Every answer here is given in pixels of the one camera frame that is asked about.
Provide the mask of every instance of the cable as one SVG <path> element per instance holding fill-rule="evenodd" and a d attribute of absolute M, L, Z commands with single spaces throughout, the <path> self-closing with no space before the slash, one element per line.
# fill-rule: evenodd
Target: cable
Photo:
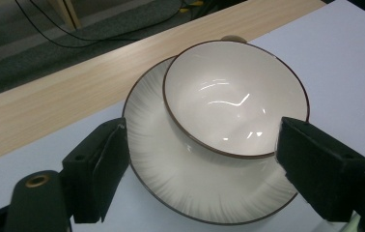
<path fill-rule="evenodd" d="M 46 38 L 48 41 L 50 41 L 51 43 L 53 44 L 56 44 L 60 47 L 65 47 L 65 48 L 84 48 L 84 47 L 87 47 L 87 46 L 91 46 L 91 45 L 94 45 L 94 44 L 98 44 L 98 43 L 101 43 L 101 42 L 113 42 L 113 41 L 132 41 L 132 42 L 136 42 L 136 41 L 139 41 L 141 39 L 131 39 L 131 38 L 118 38 L 122 35 L 118 35 L 118 36 L 114 36 L 114 37 L 109 37 L 109 38 L 105 38 L 105 39 L 84 39 L 84 38 L 80 38 L 80 37 L 77 37 L 75 36 L 74 34 L 66 31 L 65 29 L 63 29 L 62 27 L 60 27 L 56 22 L 54 22 L 35 2 L 33 2 L 33 0 L 30 0 L 30 2 L 32 3 L 32 5 L 34 5 L 38 11 L 40 11 L 53 25 L 55 25 L 59 30 L 63 31 L 64 33 L 66 33 L 67 35 L 73 37 L 73 38 L 76 38 L 80 41 L 84 41 L 84 42 L 92 42 L 92 43 L 88 43 L 88 44 L 84 44 L 84 45 L 78 45 L 78 46 L 72 46 L 72 45 L 63 45 L 63 44 L 59 44 L 59 43 L 56 43 L 54 42 L 53 40 L 51 40 L 50 38 L 47 37 L 47 35 L 45 35 L 37 26 L 36 24 L 32 21 L 32 19 L 30 19 L 30 17 L 27 15 L 27 13 L 25 13 L 25 11 L 23 10 L 23 8 L 21 7 L 21 5 L 19 4 L 19 2 L 17 0 L 15 0 L 16 4 L 18 5 L 18 7 L 20 8 L 20 10 L 23 12 L 23 14 L 25 15 L 25 17 L 28 19 L 28 21 L 32 24 L 32 26 L 44 37 Z M 146 26 L 146 27 L 143 27 L 143 28 L 139 28 L 139 29 L 136 29 L 136 30 L 133 30 L 133 31 L 130 31 L 128 33 L 132 33 L 132 32 L 136 32 L 136 31 L 139 31 L 139 30 L 143 30 L 143 29 L 147 29 L 147 28 L 150 28 L 150 27 L 153 27 L 153 26 L 156 26 L 160 23 L 163 23 L 171 18 L 173 18 L 175 15 L 177 15 L 179 13 L 180 9 L 178 9 L 174 14 L 172 14 L 170 17 L 158 22 L 158 23 L 155 23 L 155 24 L 152 24 L 152 25 L 149 25 L 149 26 Z"/>

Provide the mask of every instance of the brass screw hole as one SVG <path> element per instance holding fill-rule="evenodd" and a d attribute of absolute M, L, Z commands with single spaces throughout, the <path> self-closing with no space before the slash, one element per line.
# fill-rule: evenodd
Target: brass screw hole
<path fill-rule="evenodd" d="M 47 176 L 47 175 L 34 176 L 26 182 L 26 187 L 27 188 L 36 188 L 36 187 L 44 185 L 48 181 L 49 181 L 49 176 Z"/>

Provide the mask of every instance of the dish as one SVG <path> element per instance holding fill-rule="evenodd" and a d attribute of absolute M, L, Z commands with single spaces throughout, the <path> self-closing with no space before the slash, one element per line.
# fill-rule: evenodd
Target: dish
<path fill-rule="evenodd" d="M 283 116 L 309 115 L 294 72 L 274 55 L 238 42 L 200 43 L 182 52 L 165 75 L 163 97 L 195 141 L 246 159 L 273 155 Z"/>
<path fill-rule="evenodd" d="M 172 210 L 207 223 L 248 223 L 281 210 L 296 190 L 275 157 L 220 156 L 174 124 L 161 94 L 172 60 L 147 71 L 126 99 L 130 163 L 141 183 Z"/>

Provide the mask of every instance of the white tabletop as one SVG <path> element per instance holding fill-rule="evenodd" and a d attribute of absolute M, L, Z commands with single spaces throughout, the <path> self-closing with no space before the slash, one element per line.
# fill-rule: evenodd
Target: white tabletop
<path fill-rule="evenodd" d="M 338 0 L 251 42 L 287 63 L 306 88 L 310 122 L 365 156 L 365 12 Z M 97 125 L 120 117 L 123 102 L 0 158 L 0 208 L 14 184 L 61 160 Z M 183 217 L 151 196 L 129 168 L 105 223 L 73 225 L 74 231 L 338 231 L 299 195 L 278 214 L 238 226 Z"/>

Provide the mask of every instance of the wood surface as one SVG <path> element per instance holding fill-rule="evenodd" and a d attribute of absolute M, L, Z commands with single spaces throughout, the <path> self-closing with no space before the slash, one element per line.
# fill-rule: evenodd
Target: wood surface
<path fill-rule="evenodd" d="M 251 41 L 324 6 L 320 0 L 249 0 L 0 94 L 0 156 L 124 100 L 156 63 L 194 44 Z"/>

